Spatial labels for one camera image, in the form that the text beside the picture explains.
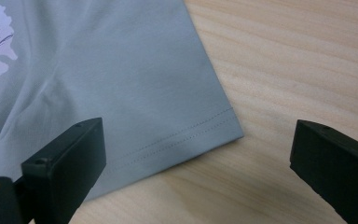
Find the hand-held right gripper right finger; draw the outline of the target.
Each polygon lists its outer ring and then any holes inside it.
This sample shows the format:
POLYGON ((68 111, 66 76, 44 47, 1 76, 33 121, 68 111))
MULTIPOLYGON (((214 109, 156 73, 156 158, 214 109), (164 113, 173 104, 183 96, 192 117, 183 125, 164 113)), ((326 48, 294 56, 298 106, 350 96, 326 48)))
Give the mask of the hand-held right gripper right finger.
POLYGON ((300 119, 290 168, 348 223, 358 224, 358 141, 300 119))

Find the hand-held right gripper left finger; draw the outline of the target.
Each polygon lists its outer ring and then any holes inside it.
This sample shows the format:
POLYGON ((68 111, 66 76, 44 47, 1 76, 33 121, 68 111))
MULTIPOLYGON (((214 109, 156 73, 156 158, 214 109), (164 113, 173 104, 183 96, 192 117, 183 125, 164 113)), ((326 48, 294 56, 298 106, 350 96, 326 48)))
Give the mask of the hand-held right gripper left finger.
POLYGON ((21 164, 27 221, 68 224, 106 165, 103 120, 70 127, 21 164))

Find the light blue printed t-shirt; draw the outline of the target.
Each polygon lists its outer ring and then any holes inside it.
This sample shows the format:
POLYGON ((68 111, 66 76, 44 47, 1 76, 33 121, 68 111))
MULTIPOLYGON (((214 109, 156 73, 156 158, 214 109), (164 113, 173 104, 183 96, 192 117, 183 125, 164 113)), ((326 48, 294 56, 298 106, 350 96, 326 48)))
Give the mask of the light blue printed t-shirt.
POLYGON ((92 118, 92 197, 242 135, 184 0, 0 0, 0 176, 92 118))

